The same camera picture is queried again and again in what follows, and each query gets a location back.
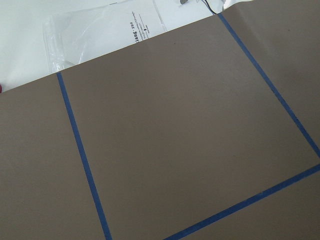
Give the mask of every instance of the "cable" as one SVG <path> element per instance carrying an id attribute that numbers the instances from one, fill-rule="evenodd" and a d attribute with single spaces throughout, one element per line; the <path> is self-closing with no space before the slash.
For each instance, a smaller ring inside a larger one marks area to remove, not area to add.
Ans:
<path id="1" fill-rule="evenodd" d="M 216 15 L 216 13 L 212 10 L 212 8 L 210 7 L 209 3 L 207 0 L 204 0 L 205 1 L 205 4 L 206 6 L 208 7 L 208 9 L 210 10 L 210 12 L 213 14 L 213 15 Z"/>

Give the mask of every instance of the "blue painter's tape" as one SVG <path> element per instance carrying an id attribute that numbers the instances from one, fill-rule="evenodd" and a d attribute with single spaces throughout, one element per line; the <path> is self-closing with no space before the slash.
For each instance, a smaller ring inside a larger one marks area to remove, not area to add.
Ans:
<path id="1" fill-rule="evenodd" d="M 222 13 L 218 14 L 220 20 L 226 27 L 226 29 L 230 32 L 234 40 L 238 43 L 242 51 L 245 53 L 245 55 L 248 57 L 248 59 L 251 61 L 255 69 L 260 73 L 261 77 L 264 79 L 266 84 L 269 86 L 269 88 L 272 90 L 274 95 L 278 98 L 284 109 L 287 111 L 287 113 L 290 115 L 296 126 L 299 128 L 300 132 L 303 134 L 307 142 L 310 144 L 314 152 L 317 154 L 317 156 L 320 158 L 320 149 L 315 143 L 315 141 L 311 138 L 305 127 L 302 125 L 300 120 L 295 115 L 294 111 L 290 108 L 290 106 L 287 104 L 286 100 L 281 96 L 278 89 L 275 87 L 275 85 L 272 83 L 270 78 L 267 76 L 265 71 L 262 69 L 262 67 L 259 65 L 257 60 L 252 56 L 250 51 L 247 49 L 246 45 L 241 41 L 240 37 L 237 35 L 235 30 L 230 26 L 229 22 L 225 19 L 225 17 L 222 15 Z"/>
<path id="2" fill-rule="evenodd" d="M 264 199 L 264 198 L 266 198 L 266 197 L 268 197 L 268 196 L 270 196 L 270 195 L 272 195 L 272 194 L 274 194 L 274 193 L 276 193 L 276 192 L 278 192 L 278 191 L 280 191 L 280 190 L 282 190 L 282 189 L 284 189 L 284 188 L 286 188 L 286 187 L 288 187 L 288 186 L 290 186 L 290 185 L 292 185 L 292 184 L 294 184 L 294 183 L 296 183 L 296 182 L 298 182 L 298 181 L 300 181 L 300 180 L 302 180 L 302 179 L 304 179 L 314 173 L 317 173 L 319 171 L 320 171 L 320 164 L 318 164 L 318 165 L 316 165 L 316 166 L 314 166 L 304 172 L 301 172 L 298 175 L 295 175 L 294 177 L 289 178 L 288 180 L 285 180 L 285 181 L 283 181 L 283 182 L 281 182 L 281 183 L 279 183 L 279 184 L 277 184 L 277 185 L 275 185 L 275 186 L 273 186 L 263 192 L 260 192 L 257 195 L 254 195 L 254 196 L 248 198 L 247 200 L 239 202 L 236 205 L 233 205 L 233 206 L 231 206 L 231 207 L 229 207 L 229 208 L 227 208 L 227 209 L 225 209 L 225 210 L 223 210 L 213 216 L 210 216 L 203 221 L 200 221 L 200 222 L 198 222 L 198 223 L 196 223 L 196 224 L 194 224 L 194 225 L 192 225 L 192 226 L 190 226 L 190 227 L 188 227 L 188 228 L 186 228 L 186 229 L 184 229 L 174 235 L 171 235 L 171 236 L 165 238 L 164 240 L 182 239 L 182 238 L 184 238 L 184 237 L 186 237 L 186 236 L 188 236 L 188 235 L 190 235 L 190 234 L 192 234 L 192 233 L 194 233 L 194 232 L 196 232 L 196 231 L 198 231 L 198 230 L 200 230 L 210 224 L 213 224 L 213 223 L 215 223 L 215 222 L 217 222 L 217 221 L 219 221 L 219 220 L 221 220 L 221 219 L 223 219 L 223 218 L 225 218 L 225 217 L 227 217 L 227 216 L 229 216 L 229 215 L 231 215 L 241 209 L 244 209 L 244 208 L 250 206 L 251 204 L 254 204 L 254 203 L 256 203 L 256 202 L 258 202 L 258 201 L 260 201 L 260 200 L 262 200 L 262 199 Z"/>
<path id="3" fill-rule="evenodd" d="M 72 127 L 72 130 L 73 130 L 73 134 L 74 134 L 74 138 L 75 138 L 75 141 L 76 141 L 76 145 L 78 147 L 78 151 L 79 151 L 79 154 L 80 154 L 80 157 L 81 157 L 81 161 L 82 161 L 82 165 L 83 165 L 83 168 L 84 168 L 84 171 L 85 171 L 86 179 L 87 179 L 87 181 L 89 183 L 89 187 L 90 187 L 90 190 L 91 190 L 91 194 L 92 194 L 92 197 L 93 197 L 93 201 L 94 201 L 94 204 L 95 204 L 96 211 L 97 211 L 98 216 L 99 216 L 99 220 L 100 220 L 100 223 L 101 223 L 101 226 L 102 226 L 102 230 L 103 230 L 105 239 L 106 240 L 112 240 L 111 233 L 110 233 L 110 230 L 109 230 L 109 227 L 108 227 L 108 223 L 107 223 L 107 219 L 106 219 L 104 210 L 103 210 L 101 202 L 100 202 L 100 198 L 99 198 L 98 191 L 97 191 L 97 188 L 96 188 L 96 185 L 95 185 L 94 177 L 93 177 L 93 175 L 91 173 L 91 169 L 90 169 L 90 166 L 89 166 L 89 162 L 88 162 L 88 159 L 87 159 L 85 148 L 83 146 L 83 143 L 82 143 L 82 140 L 81 140 L 81 137 L 80 137 L 80 133 L 79 133 L 78 126 L 77 126 L 77 123 L 76 123 L 76 119 L 75 119 L 74 113 L 73 113 L 72 108 L 71 108 L 71 104 L 70 104 L 70 101 L 69 101 L 67 89 L 66 89 L 63 77 L 61 75 L 61 72 L 58 72 L 56 74 L 56 76 L 57 76 L 58 81 L 59 81 L 59 85 L 60 85 L 62 97 L 63 97 L 63 100 L 64 100 L 65 108 L 66 108 L 66 111 L 67 111 L 68 116 L 69 116 L 69 120 L 70 120 L 71 127 Z"/>

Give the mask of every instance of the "clear plastic packaging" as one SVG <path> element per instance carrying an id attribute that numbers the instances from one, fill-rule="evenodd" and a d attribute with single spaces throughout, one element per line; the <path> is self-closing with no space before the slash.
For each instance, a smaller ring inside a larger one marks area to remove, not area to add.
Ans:
<path id="1" fill-rule="evenodd" d="M 53 15 L 43 25 L 52 73 L 164 32 L 154 0 L 125 0 Z"/>
<path id="2" fill-rule="evenodd" d="M 215 13 L 238 2 L 207 0 Z M 110 5 L 51 16 L 43 25 L 52 73 L 211 15 L 204 0 L 123 0 Z"/>

